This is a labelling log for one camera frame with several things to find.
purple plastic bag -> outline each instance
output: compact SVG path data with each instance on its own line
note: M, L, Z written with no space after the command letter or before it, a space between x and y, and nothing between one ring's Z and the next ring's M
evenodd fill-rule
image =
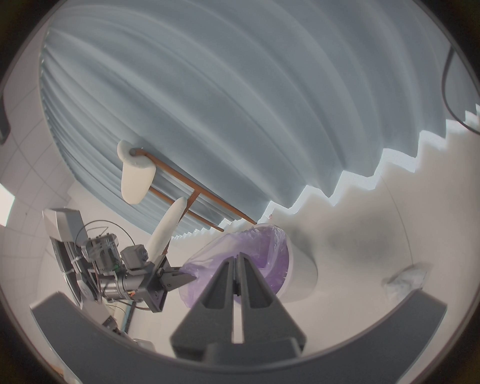
M249 255L274 293L282 287L288 271L287 236L273 225L229 233L193 255L180 271L197 279L179 288L180 297L191 308L222 262L242 252Z

gray curtain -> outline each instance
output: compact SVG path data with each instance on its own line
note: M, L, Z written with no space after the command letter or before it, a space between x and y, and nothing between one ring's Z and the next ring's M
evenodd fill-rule
M372 175L384 148L416 156L421 130L444 137L447 50L410 0L70 0L48 31L41 95L77 180L152 232L168 205L122 200L120 139L259 219L305 185L331 195L343 170ZM461 117L479 102L458 59L447 93ZM189 193L160 172L154 185ZM186 217L178 233L202 227Z

black curved frame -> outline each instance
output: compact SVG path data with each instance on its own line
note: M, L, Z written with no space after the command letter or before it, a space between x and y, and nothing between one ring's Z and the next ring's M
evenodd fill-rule
M0 4L0 92L29 39L65 0L11 0ZM415 0L439 25L465 64L480 94L480 2ZM480 345L480 289L462 325L443 353L415 383L449 383L459 372L480 381L478 364L468 364ZM0 372L10 383L64 383L17 324L0 289Z

floor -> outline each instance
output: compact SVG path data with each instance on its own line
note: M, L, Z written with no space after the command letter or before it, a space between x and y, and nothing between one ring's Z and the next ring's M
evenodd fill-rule
M285 305L307 335L304 355L347 340L385 316L396 303L386 297L382 281L417 263L429 270L425 291L448 310L401 383L420 373L458 327L480 281L480 137L455 123L447 127L446 142L421 137L413 169L412 164L409 170L391 163L379 167L374 189L346 182L335 205L311 194L297 212L273 209L265 219L285 230L318 267L314 293ZM174 239L170 263L182 265L213 236L200 232ZM129 334L173 356L168 338L187 311L173 291L162 313L136 311Z

curtain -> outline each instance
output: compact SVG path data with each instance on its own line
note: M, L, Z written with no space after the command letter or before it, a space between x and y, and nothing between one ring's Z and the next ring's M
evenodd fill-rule
M306 185L330 196L343 170L371 176L384 148L416 156L421 130L444 137L448 48L406 0L70 0L48 30L41 95L77 180L151 233L168 204L122 200L119 140L259 219ZM479 102L458 59L447 94L459 116ZM160 171L154 186L189 194ZM177 233L203 227L186 216Z

